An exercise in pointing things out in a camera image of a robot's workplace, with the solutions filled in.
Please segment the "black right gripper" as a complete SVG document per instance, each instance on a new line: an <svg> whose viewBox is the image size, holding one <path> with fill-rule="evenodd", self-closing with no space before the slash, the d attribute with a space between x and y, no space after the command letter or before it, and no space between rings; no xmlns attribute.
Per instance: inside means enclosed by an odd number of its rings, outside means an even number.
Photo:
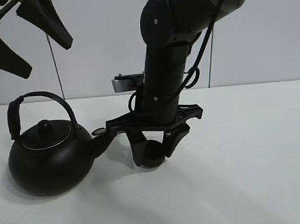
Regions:
<svg viewBox="0 0 300 224"><path fill-rule="evenodd" d="M179 97L152 96L146 98L134 92L128 101L129 111L105 124L106 135L117 136L127 132L133 160L141 166L148 140L143 131L164 131L165 156L170 158L179 142L190 132L185 123L191 118L201 119L203 109L197 104L179 104Z"/></svg>

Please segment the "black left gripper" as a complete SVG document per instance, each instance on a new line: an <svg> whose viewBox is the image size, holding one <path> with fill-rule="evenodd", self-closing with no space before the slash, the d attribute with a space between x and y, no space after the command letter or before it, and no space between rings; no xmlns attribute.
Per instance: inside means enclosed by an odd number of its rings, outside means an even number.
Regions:
<svg viewBox="0 0 300 224"><path fill-rule="evenodd" d="M73 38L58 16L52 0L0 0L0 21L17 4L17 16L44 31L64 49L70 49ZM28 79L32 66L0 38L0 70Z"/></svg>

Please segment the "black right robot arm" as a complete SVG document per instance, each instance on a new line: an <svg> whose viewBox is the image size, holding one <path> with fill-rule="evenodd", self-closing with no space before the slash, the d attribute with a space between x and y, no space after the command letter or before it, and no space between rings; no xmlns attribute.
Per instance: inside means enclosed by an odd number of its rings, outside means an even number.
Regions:
<svg viewBox="0 0 300 224"><path fill-rule="evenodd" d="M140 17L146 44L142 74L118 75L117 93L131 92L129 112L106 127L125 133L134 163L155 168L190 131L187 121L202 118L198 105L180 105L183 89L199 79L199 63L217 21L245 0L149 0Z"/></svg>

